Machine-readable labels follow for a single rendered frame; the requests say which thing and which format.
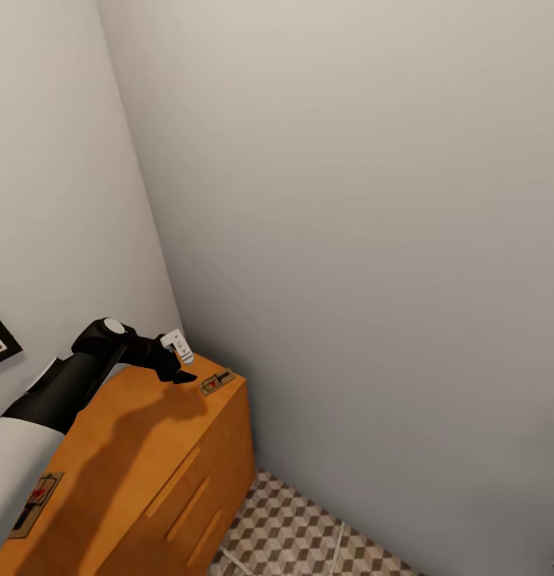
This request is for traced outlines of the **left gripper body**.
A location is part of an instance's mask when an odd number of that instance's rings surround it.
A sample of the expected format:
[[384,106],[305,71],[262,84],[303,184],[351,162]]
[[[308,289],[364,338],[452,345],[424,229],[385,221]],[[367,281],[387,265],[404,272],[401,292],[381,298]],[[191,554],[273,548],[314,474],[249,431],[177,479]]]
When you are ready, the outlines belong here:
[[149,349],[145,359],[134,366],[142,368],[149,368],[157,371],[158,379],[162,382],[169,382],[169,380],[181,369],[181,362],[177,358],[175,351],[169,352],[161,344],[161,338],[164,334],[160,334],[155,340],[148,338]]

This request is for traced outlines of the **mousetrap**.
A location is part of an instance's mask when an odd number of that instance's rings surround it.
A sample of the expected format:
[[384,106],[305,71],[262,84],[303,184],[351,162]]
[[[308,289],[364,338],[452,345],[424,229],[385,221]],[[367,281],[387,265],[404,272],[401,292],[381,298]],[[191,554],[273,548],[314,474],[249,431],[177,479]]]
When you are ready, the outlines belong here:
[[30,495],[24,510],[20,514],[17,523],[14,525],[9,538],[26,538],[35,522],[38,520],[44,506],[47,505],[50,495],[54,493],[55,487],[62,480],[65,473],[44,473],[33,493]]
[[201,389],[201,392],[204,396],[208,396],[210,393],[213,393],[215,390],[218,390],[226,383],[231,382],[236,378],[236,374],[232,372],[229,367],[225,367],[221,372],[218,372],[212,377],[207,378],[204,382],[199,383],[198,387]]

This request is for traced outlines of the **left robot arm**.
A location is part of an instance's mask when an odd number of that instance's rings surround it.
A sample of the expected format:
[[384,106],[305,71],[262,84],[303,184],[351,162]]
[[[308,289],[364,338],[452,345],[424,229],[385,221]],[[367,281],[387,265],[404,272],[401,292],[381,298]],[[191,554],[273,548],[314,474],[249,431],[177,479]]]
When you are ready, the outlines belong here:
[[71,346],[65,361],[51,359],[25,393],[0,417],[0,550],[30,495],[68,434],[118,363],[157,371],[162,382],[194,382],[181,370],[194,364],[179,329],[155,340],[112,318],[97,319]]

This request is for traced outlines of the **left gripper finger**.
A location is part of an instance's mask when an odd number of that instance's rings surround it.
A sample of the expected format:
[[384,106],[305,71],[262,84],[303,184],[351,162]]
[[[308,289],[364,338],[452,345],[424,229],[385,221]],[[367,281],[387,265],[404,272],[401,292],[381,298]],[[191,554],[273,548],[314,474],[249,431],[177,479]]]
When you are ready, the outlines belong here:
[[196,380],[196,375],[192,375],[189,372],[185,372],[184,370],[179,370],[170,380],[173,380],[173,383],[187,383],[187,382],[194,382]]

